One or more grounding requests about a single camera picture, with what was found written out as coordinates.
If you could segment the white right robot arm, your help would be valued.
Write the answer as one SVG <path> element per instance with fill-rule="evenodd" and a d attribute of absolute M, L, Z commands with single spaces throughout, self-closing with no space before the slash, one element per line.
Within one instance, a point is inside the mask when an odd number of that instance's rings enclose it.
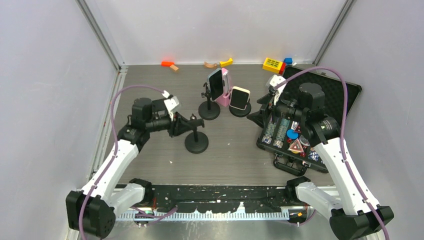
<path fill-rule="evenodd" d="M 379 203 L 360 176 L 342 128 L 325 113 L 325 93 L 321 86 L 301 84 L 297 99 L 292 101 L 281 99 L 284 83 L 267 87 L 268 94 L 259 99 L 259 103 L 267 105 L 267 117 L 299 123 L 301 134 L 323 161 L 339 193 L 339 198 L 335 198 L 305 177 L 298 177 L 286 184 L 287 202 L 312 206 L 329 221 L 339 240 L 356 240 L 378 232 L 388 238 L 386 225 L 394 213 L 389 206 Z"/>

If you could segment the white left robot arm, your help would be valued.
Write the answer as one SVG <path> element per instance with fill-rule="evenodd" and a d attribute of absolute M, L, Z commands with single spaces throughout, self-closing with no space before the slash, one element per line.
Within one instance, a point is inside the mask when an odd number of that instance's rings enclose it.
<path fill-rule="evenodd" d="M 153 132 L 167 131 L 170 137 L 204 127 L 202 118 L 183 117 L 175 96 L 134 100 L 126 125 L 118 132 L 115 145 L 98 172 L 81 190 L 66 196 L 68 225 L 81 233 L 106 238 L 116 218 L 130 207 L 148 207 L 154 200 L 152 183 L 134 178 L 118 193 L 114 189 L 129 164 L 138 156 Z"/>

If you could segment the smartphone with clear case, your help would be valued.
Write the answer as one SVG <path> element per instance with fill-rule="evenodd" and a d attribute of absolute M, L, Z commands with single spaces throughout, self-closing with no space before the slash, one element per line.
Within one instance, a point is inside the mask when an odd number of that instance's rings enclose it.
<path fill-rule="evenodd" d="M 214 102 L 224 94 L 222 69 L 215 69 L 207 78 L 210 99 Z"/>

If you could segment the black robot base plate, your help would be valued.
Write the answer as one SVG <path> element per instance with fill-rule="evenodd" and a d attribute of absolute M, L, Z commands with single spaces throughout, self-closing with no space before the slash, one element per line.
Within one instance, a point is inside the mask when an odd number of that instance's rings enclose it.
<path fill-rule="evenodd" d="M 300 207 L 306 203 L 295 200 L 283 186 L 273 185 L 169 185 L 156 184 L 148 191 L 147 200 L 135 203 L 166 213 L 177 208 L 178 213 L 234 213 L 240 207 L 249 214 L 277 213 L 283 207 Z"/>

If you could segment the smartphone with cream case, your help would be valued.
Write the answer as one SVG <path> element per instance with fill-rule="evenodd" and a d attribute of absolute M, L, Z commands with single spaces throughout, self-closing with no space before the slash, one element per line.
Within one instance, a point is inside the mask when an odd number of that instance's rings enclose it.
<path fill-rule="evenodd" d="M 250 90 L 234 86 L 231 90 L 229 106 L 238 110 L 245 110 L 250 101 L 250 95 Z"/>

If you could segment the black phone stand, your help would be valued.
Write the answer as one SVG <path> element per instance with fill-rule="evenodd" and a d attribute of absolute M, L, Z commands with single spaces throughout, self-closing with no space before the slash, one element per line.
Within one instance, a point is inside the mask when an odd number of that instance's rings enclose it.
<path fill-rule="evenodd" d="M 251 113 L 252 110 L 252 106 L 250 103 L 248 103 L 245 107 L 245 109 L 241 110 L 232 106 L 229 106 L 229 111 L 230 113 L 238 118 L 243 118 L 246 117 L 247 115 L 249 115 Z"/>
<path fill-rule="evenodd" d="M 184 145 L 185 148 L 193 154 L 203 153 L 209 146 L 208 136 L 198 131 L 198 127 L 205 127 L 204 120 L 202 118 L 197 118 L 194 114 L 190 116 L 188 124 L 192 127 L 192 132 L 188 134 L 185 138 Z"/>
<path fill-rule="evenodd" d="M 203 84 L 204 92 L 201 93 L 201 97 L 205 98 L 206 101 L 202 102 L 198 107 L 198 114 L 204 120 L 214 120 L 218 118 L 221 113 L 220 106 L 212 101 L 211 91 L 209 89 L 208 83 Z"/>

